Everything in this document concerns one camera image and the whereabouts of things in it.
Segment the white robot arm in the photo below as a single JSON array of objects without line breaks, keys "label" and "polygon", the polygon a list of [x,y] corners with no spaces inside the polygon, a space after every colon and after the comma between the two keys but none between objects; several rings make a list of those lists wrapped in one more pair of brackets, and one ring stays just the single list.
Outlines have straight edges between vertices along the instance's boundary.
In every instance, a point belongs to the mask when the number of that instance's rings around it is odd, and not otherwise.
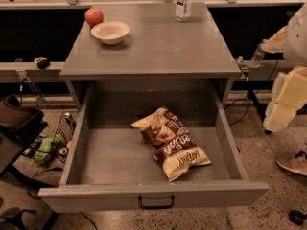
[{"label": "white robot arm", "polygon": [[307,3],[261,48],[266,53],[282,53],[283,58],[294,66],[288,74],[277,75],[265,112],[263,127],[277,132],[307,104]]}]

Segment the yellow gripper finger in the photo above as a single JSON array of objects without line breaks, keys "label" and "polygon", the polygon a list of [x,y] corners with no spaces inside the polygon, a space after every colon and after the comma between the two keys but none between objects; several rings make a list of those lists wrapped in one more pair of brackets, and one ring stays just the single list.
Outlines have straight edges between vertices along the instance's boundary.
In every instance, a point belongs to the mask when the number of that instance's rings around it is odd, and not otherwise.
[{"label": "yellow gripper finger", "polygon": [[307,104],[307,68],[298,66],[288,74],[280,72],[273,84],[263,127],[277,132],[286,127]]},{"label": "yellow gripper finger", "polygon": [[286,27],[283,27],[272,37],[266,39],[262,45],[262,50],[271,54],[282,53],[284,51],[285,33],[286,33]]}]

